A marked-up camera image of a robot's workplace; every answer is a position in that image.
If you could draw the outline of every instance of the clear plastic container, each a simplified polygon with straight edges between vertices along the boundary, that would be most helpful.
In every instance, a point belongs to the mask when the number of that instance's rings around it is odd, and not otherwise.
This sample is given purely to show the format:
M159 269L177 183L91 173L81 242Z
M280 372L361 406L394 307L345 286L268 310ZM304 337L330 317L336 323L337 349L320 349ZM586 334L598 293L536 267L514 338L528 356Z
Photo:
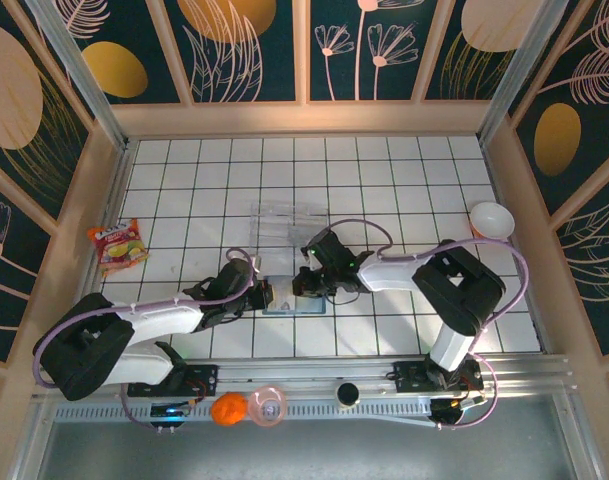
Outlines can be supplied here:
M266 385L248 399L248 416L261 427L274 427L286 415L286 395L279 388Z

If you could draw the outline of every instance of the yellow circle pattern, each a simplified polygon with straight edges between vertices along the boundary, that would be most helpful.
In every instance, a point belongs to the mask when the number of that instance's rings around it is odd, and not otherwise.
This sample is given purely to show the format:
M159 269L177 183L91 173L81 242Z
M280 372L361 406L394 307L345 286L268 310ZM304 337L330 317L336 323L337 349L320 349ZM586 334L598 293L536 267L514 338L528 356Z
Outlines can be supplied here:
M565 103L554 103L537 122L535 164L544 175L559 175L575 157L581 136L582 123L575 109Z
M82 52L100 88L120 98L141 95L148 86L142 62L129 50L113 42L97 42Z

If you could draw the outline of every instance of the leaf pattern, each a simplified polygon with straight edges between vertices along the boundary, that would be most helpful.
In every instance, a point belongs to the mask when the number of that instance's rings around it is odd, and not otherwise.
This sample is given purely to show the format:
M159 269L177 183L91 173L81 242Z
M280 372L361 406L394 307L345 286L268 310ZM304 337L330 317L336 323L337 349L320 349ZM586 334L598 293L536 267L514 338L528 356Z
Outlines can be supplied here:
M53 0L66 29L75 38L90 39L109 17L108 0Z
M204 34L184 32L193 50L191 89L198 102L239 102L257 99L262 87L262 52L255 29L229 2L231 25L214 0L206 0L212 21L195 0L187 1L195 24ZM209 40L224 38L225 41Z

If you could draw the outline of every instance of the orange ball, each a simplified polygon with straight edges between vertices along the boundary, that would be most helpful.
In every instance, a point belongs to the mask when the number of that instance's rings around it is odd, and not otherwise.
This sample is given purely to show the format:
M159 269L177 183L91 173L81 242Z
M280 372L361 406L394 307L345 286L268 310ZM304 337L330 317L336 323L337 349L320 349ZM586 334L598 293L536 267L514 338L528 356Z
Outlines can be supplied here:
M241 393L226 393L211 408L211 417L218 425L230 427L246 416L247 401Z

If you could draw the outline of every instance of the feather illustration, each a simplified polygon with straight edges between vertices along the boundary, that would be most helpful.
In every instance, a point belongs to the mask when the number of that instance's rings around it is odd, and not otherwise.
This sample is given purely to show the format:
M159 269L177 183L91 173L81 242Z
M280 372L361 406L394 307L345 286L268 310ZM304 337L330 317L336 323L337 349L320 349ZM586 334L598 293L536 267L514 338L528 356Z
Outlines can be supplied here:
M191 90L198 102L254 101L262 87L263 64L253 25L240 18L229 2L231 19L214 0L206 0L208 16L194 0L187 6L201 34L184 28L193 51Z
M538 94L569 85L573 100L578 103L601 104L609 103L609 52L596 50L586 55L575 67L571 78L553 83L542 89Z
M54 0L66 29L75 38L90 39L111 14L107 0Z

